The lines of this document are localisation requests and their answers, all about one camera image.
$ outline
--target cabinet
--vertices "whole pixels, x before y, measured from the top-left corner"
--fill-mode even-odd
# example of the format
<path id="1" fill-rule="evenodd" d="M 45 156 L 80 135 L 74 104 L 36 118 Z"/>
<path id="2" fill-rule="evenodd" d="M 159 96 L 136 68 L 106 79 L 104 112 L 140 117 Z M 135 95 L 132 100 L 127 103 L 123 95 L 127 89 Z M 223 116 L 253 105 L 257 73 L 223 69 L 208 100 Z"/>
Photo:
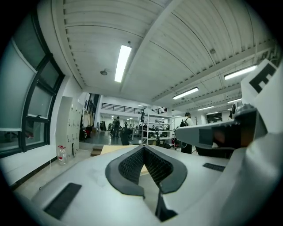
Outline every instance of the cabinet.
<path id="1" fill-rule="evenodd" d="M 68 158 L 79 150 L 80 119 L 83 106 L 71 97 L 62 97 L 56 127 L 56 147 L 66 147 Z"/>

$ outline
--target floor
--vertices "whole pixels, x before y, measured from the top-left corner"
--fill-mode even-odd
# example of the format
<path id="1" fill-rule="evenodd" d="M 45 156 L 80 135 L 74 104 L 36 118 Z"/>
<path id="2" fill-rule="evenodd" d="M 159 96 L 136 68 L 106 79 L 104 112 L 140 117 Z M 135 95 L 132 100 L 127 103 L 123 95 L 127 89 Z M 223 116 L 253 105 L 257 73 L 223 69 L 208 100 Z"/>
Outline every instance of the floor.
<path id="1" fill-rule="evenodd" d="M 90 136 L 90 138 L 87 138 L 85 140 L 86 143 L 95 143 L 101 145 L 122 145 L 120 137 L 112 137 L 109 131 L 91 133 Z M 136 136 L 134 136 L 134 139 L 130 141 L 131 144 L 140 144 L 141 142 L 141 137 Z"/>
<path id="2" fill-rule="evenodd" d="M 31 199 L 39 190 L 40 187 L 47 184 L 49 181 L 69 169 L 71 166 L 75 165 L 77 162 L 90 158 L 91 151 L 79 150 L 75 158 L 71 158 L 68 164 L 61 166 L 58 164 L 58 160 L 52 162 L 49 166 L 45 167 L 43 170 L 39 171 L 36 175 L 32 176 L 22 185 L 20 185 L 15 191 L 21 195 Z"/>

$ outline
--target window frame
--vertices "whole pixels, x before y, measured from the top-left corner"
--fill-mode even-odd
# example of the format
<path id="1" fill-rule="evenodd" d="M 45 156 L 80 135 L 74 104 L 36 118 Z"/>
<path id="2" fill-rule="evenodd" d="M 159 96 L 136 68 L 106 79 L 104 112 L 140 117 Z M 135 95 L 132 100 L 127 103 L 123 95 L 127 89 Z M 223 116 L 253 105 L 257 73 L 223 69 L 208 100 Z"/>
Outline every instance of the window frame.
<path id="1" fill-rule="evenodd" d="M 32 10 L 30 12 L 30 14 L 31 14 L 31 20 L 32 20 L 32 24 L 33 24 L 33 29 L 35 30 L 35 32 L 37 34 L 38 41 L 39 41 L 39 43 L 40 43 L 40 45 L 41 45 L 41 47 L 42 47 L 42 49 L 45 53 L 45 56 L 40 61 L 39 65 L 36 67 L 35 70 L 37 71 L 37 73 L 35 74 L 33 81 L 31 83 L 31 86 L 30 86 L 30 88 L 27 92 L 26 100 L 25 100 L 24 107 L 23 107 L 23 113 L 22 113 L 21 131 L 18 131 L 19 147 L 14 148 L 14 149 L 5 150 L 5 151 L 0 151 L 0 158 L 4 158 L 4 157 L 7 157 L 7 156 L 10 156 L 10 155 L 13 155 L 13 154 L 17 154 L 17 153 L 20 153 L 20 152 L 27 152 L 28 150 L 50 144 L 50 123 L 51 123 L 53 107 L 54 107 L 54 103 L 55 103 L 55 100 L 56 100 L 57 93 L 59 91 L 59 88 L 60 88 L 61 83 L 62 83 L 64 76 L 65 76 L 62 73 L 62 71 L 60 70 L 59 66 L 57 65 L 55 59 L 53 58 L 52 53 L 48 49 L 47 43 L 45 42 L 45 39 L 43 37 L 42 31 L 41 31 L 41 28 L 40 28 L 40 25 L 39 25 L 36 8 L 34 10 Z M 48 85 L 44 81 L 44 79 L 41 78 L 41 76 L 40 76 L 43 69 L 45 68 L 45 66 L 49 62 L 51 63 L 51 65 L 54 67 L 54 69 L 56 70 L 56 72 L 59 75 L 57 80 L 56 80 L 54 87 L 51 87 L 50 85 Z M 36 86 L 52 96 L 47 118 L 41 118 L 39 116 L 33 117 L 33 116 L 28 115 L 28 110 L 29 110 L 31 98 L 32 98 L 32 95 L 34 93 Z M 43 142 L 31 144 L 31 145 L 26 144 L 25 131 L 26 131 L 27 121 L 44 123 L 44 135 L 43 135 L 44 140 L 43 140 Z"/>

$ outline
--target equipment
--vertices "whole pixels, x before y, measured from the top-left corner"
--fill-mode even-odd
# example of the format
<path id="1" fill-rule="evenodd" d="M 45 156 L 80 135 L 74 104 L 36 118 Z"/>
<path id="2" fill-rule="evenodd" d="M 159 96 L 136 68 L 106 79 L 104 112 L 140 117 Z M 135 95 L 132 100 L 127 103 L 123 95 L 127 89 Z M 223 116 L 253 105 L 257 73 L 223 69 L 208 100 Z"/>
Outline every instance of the equipment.
<path id="1" fill-rule="evenodd" d="M 242 82 L 253 81 L 260 68 Z M 277 120 L 283 115 L 282 72 L 283 64 L 253 104 L 235 110 L 234 120 L 176 129 L 183 142 L 214 151 L 229 148 L 229 159 L 128 147 L 77 163 L 46 184 L 32 203 L 22 198 L 24 206 L 55 226 L 245 224 L 274 192 L 283 171 L 283 125 Z M 158 187 L 155 193 L 140 186 L 143 165 Z M 154 211 L 147 196 L 156 197 Z"/>

